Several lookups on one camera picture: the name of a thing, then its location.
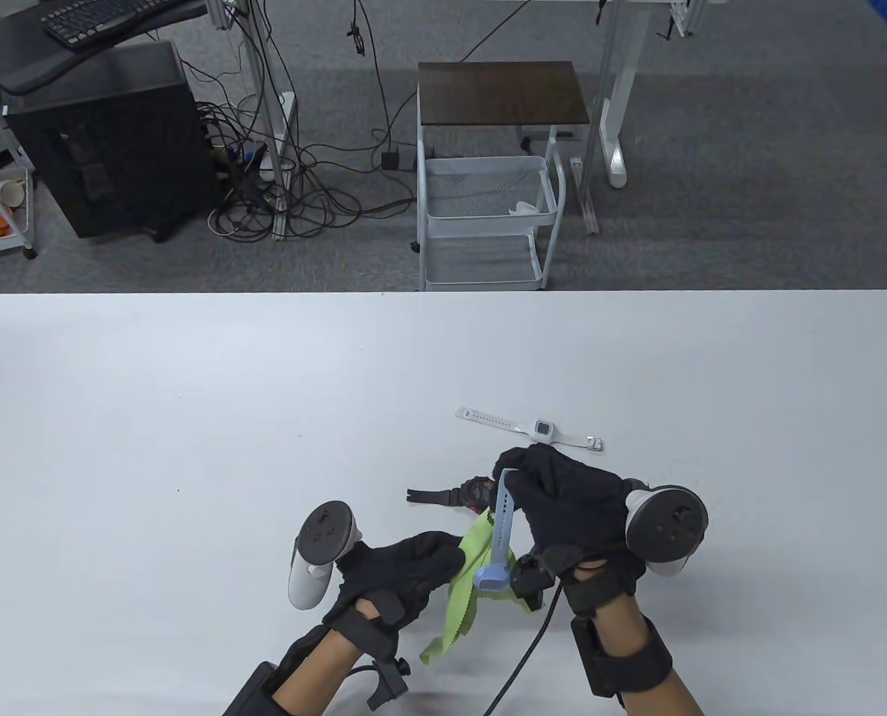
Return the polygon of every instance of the computer tower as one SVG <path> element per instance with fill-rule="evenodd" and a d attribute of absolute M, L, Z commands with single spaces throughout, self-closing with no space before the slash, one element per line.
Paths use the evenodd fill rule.
<path fill-rule="evenodd" d="M 170 42 L 112 48 L 6 105 L 6 122 L 79 236 L 167 231 L 218 204 L 194 95 Z"/>

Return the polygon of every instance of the green cloth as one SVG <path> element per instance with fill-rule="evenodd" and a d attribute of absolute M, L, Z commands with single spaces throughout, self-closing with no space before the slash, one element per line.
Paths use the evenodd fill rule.
<path fill-rule="evenodd" d="M 460 549 L 466 555 L 466 563 L 460 573 L 450 581 L 450 601 L 447 604 L 443 636 L 436 637 L 420 654 L 420 661 L 423 664 L 430 664 L 430 659 L 446 654 L 461 635 L 470 631 L 473 620 L 477 617 L 477 600 L 480 597 L 514 600 L 522 609 L 529 611 L 526 603 L 517 599 L 511 591 L 484 594 L 473 586 L 473 576 L 476 575 L 477 569 L 490 563 L 493 552 L 493 516 L 489 510 L 480 515 L 470 531 L 460 540 Z M 515 557 L 511 550 L 510 569 L 514 564 Z"/>

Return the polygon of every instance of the black glove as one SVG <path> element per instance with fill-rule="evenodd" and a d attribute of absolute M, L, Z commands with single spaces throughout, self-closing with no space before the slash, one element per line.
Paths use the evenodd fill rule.
<path fill-rule="evenodd" d="M 590 468 L 542 443 L 502 453 L 494 480 L 505 468 L 519 470 L 507 475 L 506 487 L 529 521 L 543 567 L 563 575 L 580 562 L 606 559 L 634 587 L 645 563 L 625 546 L 625 497 L 638 481 Z"/>
<path fill-rule="evenodd" d="M 425 532 L 376 549 L 359 542 L 337 560 L 344 583 L 324 624 L 376 659 L 388 658 L 396 653 L 400 629 L 419 616 L 434 589 L 460 572 L 464 560 L 460 538 L 446 532 Z M 371 601 L 380 617 L 365 624 L 365 618 L 354 610 L 359 599 Z M 379 644 L 369 627 L 383 635 Z"/>

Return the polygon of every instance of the paper cup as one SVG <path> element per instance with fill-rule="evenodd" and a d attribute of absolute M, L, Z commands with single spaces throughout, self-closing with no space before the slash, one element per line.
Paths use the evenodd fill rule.
<path fill-rule="evenodd" d="M 20 181 L 0 181 L 0 201 L 10 209 L 16 209 L 25 201 L 25 188 Z"/>

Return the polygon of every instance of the forearm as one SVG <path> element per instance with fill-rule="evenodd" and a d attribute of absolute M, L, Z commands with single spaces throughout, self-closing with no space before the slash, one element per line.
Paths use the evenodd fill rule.
<path fill-rule="evenodd" d="M 367 600 L 358 600 L 355 608 L 367 618 L 378 616 Z M 274 701 L 291 716 L 321 716 L 362 654 L 343 634 L 328 631 L 274 692 Z"/>
<path fill-rule="evenodd" d="M 648 642 L 648 627 L 634 597 L 622 594 L 596 611 L 592 621 L 600 644 L 610 656 L 631 656 Z M 627 716 L 703 716 L 675 671 L 655 688 L 621 696 Z"/>

